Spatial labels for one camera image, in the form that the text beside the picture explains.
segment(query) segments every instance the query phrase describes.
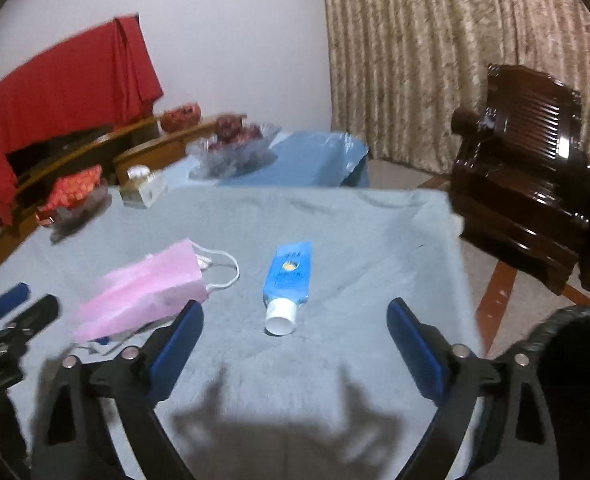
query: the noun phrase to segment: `chair backrest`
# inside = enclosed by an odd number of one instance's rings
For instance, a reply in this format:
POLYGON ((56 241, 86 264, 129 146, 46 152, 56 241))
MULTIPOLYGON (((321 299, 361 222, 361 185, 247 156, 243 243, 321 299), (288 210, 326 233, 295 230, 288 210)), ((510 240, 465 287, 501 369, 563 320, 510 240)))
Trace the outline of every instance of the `chair backrest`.
POLYGON ((579 92, 524 66, 490 65, 488 114, 504 155, 557 173, 580 152, 579 92))

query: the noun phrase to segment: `metal screw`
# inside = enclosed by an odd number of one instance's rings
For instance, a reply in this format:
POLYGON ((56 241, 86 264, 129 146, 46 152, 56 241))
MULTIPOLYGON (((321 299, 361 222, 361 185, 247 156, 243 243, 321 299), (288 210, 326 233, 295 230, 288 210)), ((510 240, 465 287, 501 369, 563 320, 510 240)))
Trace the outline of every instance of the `metal screw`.
POLYGON ((124 359, 127 359, 128 361, 132 361, 138 355, 139 348, 137 348, 136 346, 129 346, 127 348, 124 348, 123 351, 121 351, 121 356, 124 359))
POLYGON ((515 355, 515 362, 519 366, 528 366, 530 364, 530 359, 526 354, 517 354, 515 355))
POLYGON ((466 345, 462 345, 459 343, 453 345, 452 351, 453 354, 456 357, 459 357, 460 359, 465 359, 470 355, 470 348, 468 348, 466 345))
POLYGON ((72 368, 77 364, 77 357, 74 355, 69 355, 65 357, 64 360, 61 362, 61 365, 64 368, 72 368))

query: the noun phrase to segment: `white wall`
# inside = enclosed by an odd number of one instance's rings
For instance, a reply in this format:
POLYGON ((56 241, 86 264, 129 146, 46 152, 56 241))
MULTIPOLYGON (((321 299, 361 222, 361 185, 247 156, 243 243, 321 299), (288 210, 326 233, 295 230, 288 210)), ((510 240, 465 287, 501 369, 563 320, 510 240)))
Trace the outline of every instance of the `white wall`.
POLYGON ((63 38, 134 12, 164 89, 156 112, 196 100, 205 114, 330 127, 324 0, 8 0, 0 79, 63 38))

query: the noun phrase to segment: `tiled floor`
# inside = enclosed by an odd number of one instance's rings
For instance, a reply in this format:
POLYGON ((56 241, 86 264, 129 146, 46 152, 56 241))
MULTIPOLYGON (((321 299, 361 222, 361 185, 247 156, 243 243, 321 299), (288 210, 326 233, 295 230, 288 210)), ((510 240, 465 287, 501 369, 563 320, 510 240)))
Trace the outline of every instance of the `tiled floor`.
MULTIPOLYGON (((382 160, 368 163, 370 187, 414 189, 439 187, 443 179, 382 160)), ((526 336, 535 324, 558 308, 590 304, 590 292, 582 289, 578 270, 570 277, 562 296, 556 296, 539 280, 516 271, 493 256, 460 240, 476 318, 489 356, 497 356, 526 336)))

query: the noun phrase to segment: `red floor stripe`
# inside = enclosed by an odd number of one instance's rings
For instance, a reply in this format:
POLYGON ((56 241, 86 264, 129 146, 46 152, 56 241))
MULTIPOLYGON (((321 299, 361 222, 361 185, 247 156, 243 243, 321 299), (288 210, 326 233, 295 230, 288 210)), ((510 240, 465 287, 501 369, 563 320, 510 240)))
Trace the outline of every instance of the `red floor stripe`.
POLYGON ((484 342, 484 350, 488 353, 499 326, 504 318, 508 300, 517 277, 517 270, 504 262, 497 262, 486 293, 479 303, 475 314, 479 332, 484 342))
POLYGON ((430 177, 426 182, 423 184, 419 184, 417 186, 419 189, 436 189, 442 184, 446 184, 447 179, 441 178, 440 176, 433 176, 430 177))
POLYGON ((578 291, 572 285, 566 285, 562 291, 562 296, 571 300, 574 304, 590 306, 590 298, 584 293, 578 291))

